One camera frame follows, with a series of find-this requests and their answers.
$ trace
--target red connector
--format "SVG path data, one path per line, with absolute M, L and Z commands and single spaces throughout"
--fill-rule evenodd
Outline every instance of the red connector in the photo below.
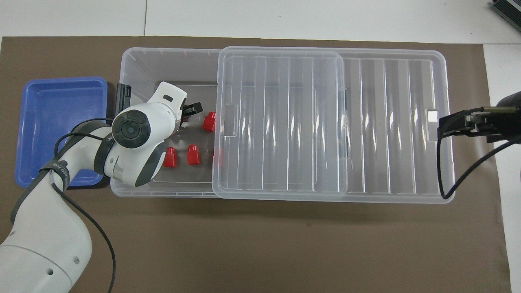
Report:
M 210 112 L 204 118 L 203 129 L 206 131 L 215 131 L 215 112 Z
M 170 167 L 170 168 L 177 167 L 176 149 L 166 148 L 166 155 L 165 155 L 165 160 L 163 161 L 163 166 Z
M 191 144 L 188 146 L 187 161 L 189 165 L 197 165 L 201 162 L 197 145 Z

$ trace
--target transparent storage bin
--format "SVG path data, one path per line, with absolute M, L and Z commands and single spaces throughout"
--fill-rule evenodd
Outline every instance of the transparent storage bin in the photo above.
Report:
M 132 102 L 161 81 L 204 113 L 167 140 L 178 168 L 125 197 L 215 197 L 341 202 L 446 203 L 436 177 L 438 118 L 448 115 L 445 60 L 436 51 L 354 48 L 131 48 L 120 82 Z M 214 136 L 203 133 L 217 112 Z M 202 163 L 184 164 L 188 144 Z M 215 149 L 212 169 L 212 152 Z M 444 183 L 454 182 L 451 141 Z

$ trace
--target transparent lid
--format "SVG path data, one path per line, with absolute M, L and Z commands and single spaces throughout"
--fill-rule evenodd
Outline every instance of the transparent lid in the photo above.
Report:
M 322 200 L 347 191 L 344 63 L 320 48 L 219 54 L 212 188 L 222 198 Z

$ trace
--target black vent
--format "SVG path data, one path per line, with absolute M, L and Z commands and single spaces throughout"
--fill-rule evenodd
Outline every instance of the black vent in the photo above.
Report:
M 521 0 L 514 0 L 521 6 Z M 498 0 L 492 4 L 492 9 L 496 11 L 506 21 L 510 22 L 516 29 L 521 31 L 521 11 L 512 5 L 508 0 Z

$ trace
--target white floor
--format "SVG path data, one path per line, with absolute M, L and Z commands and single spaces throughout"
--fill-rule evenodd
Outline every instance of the white floor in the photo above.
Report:
M 0 1 L 2 36 L 191 35 L 485 45 L 491 104 L 521 90 L 521 32 L 488 0 Z M 512 292 L 521 293 L 521 146 L 496 157 Z

